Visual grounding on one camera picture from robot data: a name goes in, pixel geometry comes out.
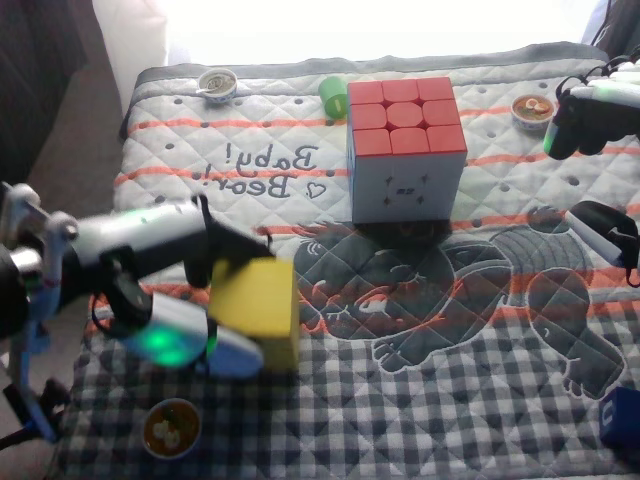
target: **white backdrop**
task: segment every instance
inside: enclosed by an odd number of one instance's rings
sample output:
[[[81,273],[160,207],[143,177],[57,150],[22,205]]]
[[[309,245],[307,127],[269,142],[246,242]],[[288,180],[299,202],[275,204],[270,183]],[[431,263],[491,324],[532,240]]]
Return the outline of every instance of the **white backdrop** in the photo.
[[[585,33],[598,3],[605,0],[93,0],[123,112],[137,75],[152,66],[368,60],[590,41],[602,21],[594,17]]]

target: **yellow cube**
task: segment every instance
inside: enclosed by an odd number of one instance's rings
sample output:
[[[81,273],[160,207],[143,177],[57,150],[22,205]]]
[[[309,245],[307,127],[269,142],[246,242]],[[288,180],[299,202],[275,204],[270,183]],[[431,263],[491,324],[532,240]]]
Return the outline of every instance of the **yellow cube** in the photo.
[[[211,278],[209,316],[254,340],[265,370],[298,368],[298,288],[292,262],[256,258],[233,275],[218,261]]]

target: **dark curtain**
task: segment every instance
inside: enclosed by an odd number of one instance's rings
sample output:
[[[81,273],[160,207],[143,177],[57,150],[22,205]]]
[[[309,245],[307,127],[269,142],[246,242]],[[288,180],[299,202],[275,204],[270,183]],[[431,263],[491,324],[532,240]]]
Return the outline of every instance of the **dark curtain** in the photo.
[[[640,24],[640,0],[617,0],[596,42],[610,58],[628,53],[633,33]]]
[[[0,0],[0,180],[26,180],[84,61],[67,0]]]

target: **quilted mat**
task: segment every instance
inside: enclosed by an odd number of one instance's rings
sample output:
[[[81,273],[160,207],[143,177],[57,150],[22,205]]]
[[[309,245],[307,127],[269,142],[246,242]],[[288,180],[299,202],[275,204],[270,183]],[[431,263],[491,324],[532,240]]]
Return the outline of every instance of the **quilted mat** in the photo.
[[[55,469],[69,477],[629,477],[633,453],[598,438],[598,401],[640,388],[640,296],[568,228],[597,200],[640,213],[635,138],[593,157],[548,158],[510,104],[553,98],[595,49],[531,46],[471,57],[234,67],[238,96],[195,94],[206,67],[138,81],[115,180],[118,210],[205,192],[231,222],[270,232],[292,258],[299,370],[221,382],[162,370],[87,332]],[[469,155],[450,223],[350,224],[346,125],[317,96],[345,81],[447,75]],[[150,288],[206,304],[175,267]],[[179,462],[143,449],[141,421],[167,397],[203,413]]]

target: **small bowl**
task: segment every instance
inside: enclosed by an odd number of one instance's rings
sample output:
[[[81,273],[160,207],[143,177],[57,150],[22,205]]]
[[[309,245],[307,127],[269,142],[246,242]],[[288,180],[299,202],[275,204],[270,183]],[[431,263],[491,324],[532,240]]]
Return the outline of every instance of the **small bowl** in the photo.
[[[518,103],[522,102],[523,100],[529,100],[529,99],[537,100],[538,102],[545,103],[551,107],[551,109],[545,113],[546,116],[544,118],[541,118],[541,119],[525,118],[516,111],[516,105]],[[517,127],[521,128],[522,130],[527,130],[530,132],[546,130],[547,126],[549,125],[549,122],[551,121],[555,113],[556,113],[556,106],[554,105],[554,103],[548,98],[543,97],[542,95],[532,95],[532,94],[521,95],[518,98],[516,98],[511,104],[511,116],[513,117],[513,122],[516,124]]]
[[[227,68],[212,68],[198,78],[198,90],[202,89],[211,90],[200,92],[200,95],[210,102],[225,103],[236,96],[238,77]]]
[[[193,435],[193,439],[190,442],[187,442],[187,444],[182,446],[182,448],[178,448],[174,455],[169,455],[169,454],[154,450],[154,447],[151,442],[159,444],[161,443],[161,440],[158,440],[153,436],[153,425],[149,425],[149,429],[147,429],[147,425],[149,424],[149,422],[153,417],[157,417],[157,412],[160,409],[170,407],[173,405],[177,405],[178,408],[181,408],[181,409],[186,409],[186,411],[190,412],[189,415],[191,415],[194,419],[197,419],[198,432],[195,435]],[[144,422],[142,423],[141,440],[142,440],[142,445],[144,445],[145,450],[149,452],[150,455],[160,460],[177,460],[179,458],[184,457],[187,453],[193,450],[193,447],[198,443],[198,440],[200,439],[201,433],[202,433],[202,417],[200,416],[200,412],[195,407],[195,405],[182,398],[169,398],[167,400],[163,400],[157,405],[154,405],[154,407],[151,410],[149,410],[149,412],[145,416]],[[147,437],[153,437],[151,439],[151,442],[147,440]]]

